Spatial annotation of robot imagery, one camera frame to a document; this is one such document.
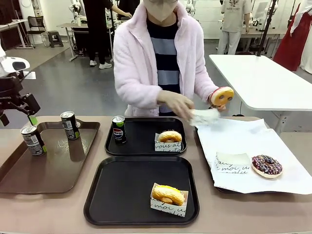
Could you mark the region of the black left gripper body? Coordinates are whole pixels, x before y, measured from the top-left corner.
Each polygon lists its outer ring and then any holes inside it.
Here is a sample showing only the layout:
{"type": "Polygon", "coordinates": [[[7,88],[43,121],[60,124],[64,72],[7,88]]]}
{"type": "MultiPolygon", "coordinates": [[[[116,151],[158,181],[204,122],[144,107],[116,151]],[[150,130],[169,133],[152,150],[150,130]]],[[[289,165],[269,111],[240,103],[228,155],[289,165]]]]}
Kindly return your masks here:
{"type": "Polygon", "coordinates": [[[23,89],[21,82],[23,74],[8,74],[0,78],[0,112],[18,110],[25,112],[22,97],[19,92],[23,89]]]}

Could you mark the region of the person's right hand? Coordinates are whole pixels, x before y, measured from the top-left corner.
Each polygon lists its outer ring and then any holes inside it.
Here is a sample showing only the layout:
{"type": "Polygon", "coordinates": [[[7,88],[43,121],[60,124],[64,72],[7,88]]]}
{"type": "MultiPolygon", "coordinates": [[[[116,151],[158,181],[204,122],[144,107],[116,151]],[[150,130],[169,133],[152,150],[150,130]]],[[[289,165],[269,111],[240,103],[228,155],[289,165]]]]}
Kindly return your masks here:
{"type": "Polygon", "coordinates": [[[194,103],[184,95],[171,91],[161,90],[157,96],[159,104],[166,104],[172,112],[184,120],[190,120],[193,116],[194,103]]]}

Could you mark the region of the person's left hand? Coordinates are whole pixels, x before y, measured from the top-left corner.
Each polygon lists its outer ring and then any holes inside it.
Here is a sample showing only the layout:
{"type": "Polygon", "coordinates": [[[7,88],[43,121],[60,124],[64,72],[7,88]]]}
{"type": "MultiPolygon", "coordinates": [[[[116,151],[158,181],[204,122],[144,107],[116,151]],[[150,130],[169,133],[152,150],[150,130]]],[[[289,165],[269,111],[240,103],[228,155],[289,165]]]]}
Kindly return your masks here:
{"type": "Polygon", "coordinates": [[[225,111],[228,102],[227,98],[225,94],[210,94],[208,99],[210,108],[215,108],[219,112],[225,111]]]}

